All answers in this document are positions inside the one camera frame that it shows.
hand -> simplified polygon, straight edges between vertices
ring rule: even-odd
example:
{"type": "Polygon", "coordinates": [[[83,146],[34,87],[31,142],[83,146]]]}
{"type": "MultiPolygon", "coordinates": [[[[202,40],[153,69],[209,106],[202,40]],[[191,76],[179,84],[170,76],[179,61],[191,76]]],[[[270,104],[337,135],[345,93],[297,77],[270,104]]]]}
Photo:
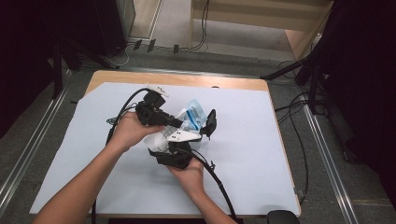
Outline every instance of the hand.
{"type": "Polygon", "coordinates": [[[167,166],[167,168],[178,179],[181,187],[190,197],[205,193],[204,165],[195,158],[192,158],[189,166],[184,170],[171,166],[167,166]]]}
{"type": "Polygon", "coordinates": [[[140,123],[136,113],[127,112],[119,121],[109,144],[127,151],[139,143],[146,135],[157,133],[163,126],[144,126],[140,123]]]}

white sheet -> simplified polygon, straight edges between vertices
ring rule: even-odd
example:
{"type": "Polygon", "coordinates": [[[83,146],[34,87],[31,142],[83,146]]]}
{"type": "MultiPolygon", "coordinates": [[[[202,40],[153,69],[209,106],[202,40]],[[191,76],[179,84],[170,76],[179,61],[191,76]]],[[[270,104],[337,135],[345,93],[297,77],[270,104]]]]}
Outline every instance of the white sheet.
{"type": "MultiPolygon", "coordinates": [[[[31,213],[42,206],[104,147],[110,125],[125,101],[141,84],[104,83],[78,102],[64,141],[38,192],[31,213]]],[[[290,168],[267,91],[162,85],[170,94],[162,109],[176,114],[197,99],[206,114],[217,111],[218,128],[199,151],[216,164],[237,215],[266,215],[290,210],[300,215],[290,168]]],[[[140,101],[144,92],[133,102],[140,101]]],[[[205,189],[230,214],[216,182],[205,172],[205,189]]],[[[143,141],[120,158],[97,199],[98,214],[197,215],[166,167],[149,155],[143,141]]]]}

metal rail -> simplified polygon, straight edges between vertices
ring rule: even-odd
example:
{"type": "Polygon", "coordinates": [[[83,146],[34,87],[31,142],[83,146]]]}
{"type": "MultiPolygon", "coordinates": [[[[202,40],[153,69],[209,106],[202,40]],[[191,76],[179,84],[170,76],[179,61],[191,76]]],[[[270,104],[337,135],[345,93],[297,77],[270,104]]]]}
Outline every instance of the metal rail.
{"type": "MultiPolygon", "coordinates": [[[[306,95],[303,95],[302,98],[303,100],[307,100],[306,95]]],[[[332,189],[334,190],[334,194],[340,206],[341,212],[344,216],[344,220],[347,224],[359,224],[359,221],[353,209],[353,204],[349,199],[344,183],[340,175],[338,174],[334,161],[332,160],[332,154],[326,144],[326,140],[319,127],[318,120],[316,116],[311,113],[308,105],[304,106],[304,112],[317,142],[320,156],[323,159],[324,167],[329,176],[330,182],[332,184],[332,189]]]]}
{"type": "Polygon", "coordinates": [[[32,161],[35,153],[37,152],[38,147],[41,144],[41,141],[44,138],[50,124],[52,123],[53,118],[55,117],[56,113],[59,110],[59,107],[64,100],[64,97],[69,88],[69,82],[71,79],[71,72],[68,70],[64,76],[64,88],[62,89],[59,96],[52,100],[47,108],[44,116],[38,123],[35,131],[33,132],[29,142],[27,143],[26,147],[24,148],[23,152],[21,153],[18,161],[15,163],[14,167],[12,168],[10,174],[8,175],[6,181],[0,188],[0,217],[6,211],[6,208],[9,202],[12,199],[15,191],[18,188],[18,185],[21,183],[21,180],[26,173],[27,168],[29,167],[30,162],[32,161]]]}

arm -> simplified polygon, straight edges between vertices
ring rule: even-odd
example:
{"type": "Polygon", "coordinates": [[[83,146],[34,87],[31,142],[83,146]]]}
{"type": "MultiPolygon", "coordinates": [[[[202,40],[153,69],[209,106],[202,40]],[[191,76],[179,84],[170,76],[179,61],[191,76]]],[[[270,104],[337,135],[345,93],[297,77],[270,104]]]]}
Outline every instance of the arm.
{"type": "Polygon", "coordinates": [[[135,113],[125,114],[105,148],[44,205],[33,223],[83,223],[120,156],[161,129],[141,125],[135,113]]]}
{"type": "Polygon", "coordinates": [[[207,196],[204,189],[204,166],[198,160],[192,159],[184,170],[175,167],[168,169],[200,210],[207,224],[235,223],[207,196]]]}

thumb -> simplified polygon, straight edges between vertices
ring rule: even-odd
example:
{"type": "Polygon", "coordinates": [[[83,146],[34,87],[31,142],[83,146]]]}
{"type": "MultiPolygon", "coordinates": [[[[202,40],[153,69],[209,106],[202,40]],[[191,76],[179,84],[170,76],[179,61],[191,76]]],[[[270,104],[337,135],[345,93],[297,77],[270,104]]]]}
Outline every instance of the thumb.
{"type": "Polygon", "coordinates": [[[160,132],[164,129],[164,126],[147,126],[145,127],[146,135],[160,132]]]}

